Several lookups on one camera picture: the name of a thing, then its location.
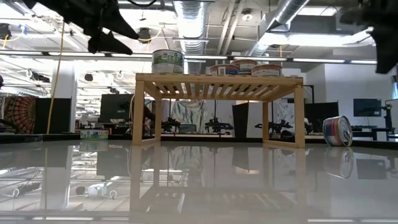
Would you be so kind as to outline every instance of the wooden table leg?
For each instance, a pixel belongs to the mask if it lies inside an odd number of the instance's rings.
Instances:
[[[262,102],[262,141],[269,140],[268,102]]]
[[[162,134],[162,99],[156,100],[155,138],[160,139]]]
[[[304,89],[302,85],[297,85],[294,89],[294,126],[295,143],[298,148],[305,147],[305,127],[304,127]]]
[[[134,121],[132,127],[132,144],[142,144],[142,124],[144,119],[144,81],[136,81],[134,96]]]

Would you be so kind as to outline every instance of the wooden shelf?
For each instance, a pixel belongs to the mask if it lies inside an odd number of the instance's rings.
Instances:
[[[145,91],[154,98],[198,100],[272,101],[292,93],[297,85],[303,85],[301,77],[216,77],[171,73],[138,73],[136,81],[143,81]]]
[[[262,101],[263,141],[269,141],[268,102],[294,93],[295,99],[295,143],[289,147],[305,147],[304,98],[301,77],[252,77],[242,75],[182,75],[174,73],[137,73],[134,103],[133,145],[142,141],[142,119],[144,92],[156,99],[156,117],[162,117],[161,99],[194,100],[256,100]],[[155,140],[160,141],[161,119],[155,122]]]

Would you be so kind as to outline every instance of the can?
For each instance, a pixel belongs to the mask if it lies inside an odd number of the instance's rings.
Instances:
[[[353,132],[348,118],[338,116],[323,121],[323,136],[329,146],[350,146],[353,142]]]
[[[152,53],[152,73],[184,73],[184,55],[176,50]]]
[[[251,69],[257,66],[257,62],[251,59],[235,60],[231,64],[238,66],[241,72],[251,72]]]
[[[259,76],[281,76],[282,75],[282,67],[279,65],[257,65],[251,69],[251,75],[254,77]]]
[[[251,75],[251,72],[239,72],[239,75]]]
[[[235,65],[214,65],[210,67],[210,75],[238,75],[239,67]]]

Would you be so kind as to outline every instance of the ceiling duct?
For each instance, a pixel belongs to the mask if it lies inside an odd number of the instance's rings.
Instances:
[[[274,44],[274,42],[269,41],[269,39],[272,39],[272,37],[270,37],[272,34],[270,34],[269,31],[277,30],[288,32],[290,29],[290,22],[292,22],[294,17],[309,1],[310,0],[282,0],[276,10],[263,17],[259,26],[259,41],[246,55],[255,57],[263,55],[268,46]]]
[[[178,35],[180,38],[192,39],[180,42],[184,54],[202,55],[205,53],[205,43],[200,39],[205,37],[207,5],[205,2],[197,1],[174,2],[178,15]],[[188,63],[188,73],[200,74],[200,72],[201,63]]]

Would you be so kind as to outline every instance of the pillar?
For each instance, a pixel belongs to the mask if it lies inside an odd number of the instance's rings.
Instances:
[[[49,149],[43,150],[43,153],[47,151],[47,156],[44,156],[47,158],[47,168],[43,163],[40,209],[63,210],[69,203],[73,146],[54,147],[53,143],[46,142],[46,147]]]
[[[55,64],[52,72],[51,94],[54,91],[55,80],[57,76],[58,63]],[[77,104],[77,86],[79,73],[76,70],[75,63],[69,61],[61,61],[60,71],[58,74],[57,89],[55,90],[55,98],[72,99],[70,108],[70,126],[69,131],[75,132],[76,120],[76,104]]]

